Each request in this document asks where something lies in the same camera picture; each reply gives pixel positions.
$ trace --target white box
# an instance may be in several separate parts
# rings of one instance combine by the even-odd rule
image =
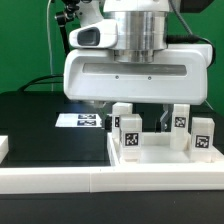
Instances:
[[[0,136],[0,163],[3,161],[8,152],[8,137]]]
[[[138,114],[120,117],[120,158],[138,160],[141,155],[142,119]]]
[[[211,162],[214,157],[213,135],[215,123],[210,118],[193,118],[191,134],[191,161]]]
[[[170,148],[187,150],[190,105],[175,104],[172,115]]]
[[[115,103],[112,108],[112,136],[120,139],[120,115],[132,114],[133,104]]]

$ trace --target gray cylinder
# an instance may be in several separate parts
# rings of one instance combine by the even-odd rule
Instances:
[[[117,21],[113,50],[118,62],[150,63],[154,50],[167,47],[165,12],[110,12],[105,17]]]

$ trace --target black panel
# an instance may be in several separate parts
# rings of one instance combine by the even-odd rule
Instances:
[[[181,0],[181,12],[200,13],[206,9],[214,0]]]
[[[223,224],[223,191],[0,195],[1,224]]]
[[[0,134],[9,135],[1,166],[109,165],[102,128],[55,127],[60,113],[97,113],[91,104],[70,102],[63,93],[0,95]]]

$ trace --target black tabletop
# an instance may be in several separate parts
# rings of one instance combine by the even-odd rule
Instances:
[[[0,106],[0,134],[9,136],[10,147],[2,168],[110,165],[103,128],[55,127],[59,113],[98,113],[91,104],[63,93],[9,92],[0,95]],[[162,106],[135,104],[134,112],[144,131],[153,131]],[[214,145],[224,151],[222,116],[206,106],[193,106],[192,116],[214,119]],[[223,208],[223,191],[0,195],[0,223],[223,224]]]

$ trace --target white platform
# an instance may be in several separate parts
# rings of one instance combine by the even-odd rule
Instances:
[[[119,159],[119,145],[112,135],[108,134],[108,153],[110,157],[111,164],[113,166],[122,166],[122,165],[149,165],[152,163],[165,164],[165,163],[201,163],[201,161],[192,161],[190,154],[190,142],[191,136],[188,135],[188,150],[172,150],[170,149],[170,133],[142,133],[142,147],[140,149],[141,156],[138,162],[128,162]],[[212,147],[210,150],[210,157],[208,160],[211,163],[223,163],[224,165],[224,155],[222,155],[215,147]]]
[[[0,194],[224,190],[224,162],[218,152],[213,163],[182,163],[187,160],[182,154],[181,163],[119,165],[111,134],[109,140],[111,167],[2,168]]]

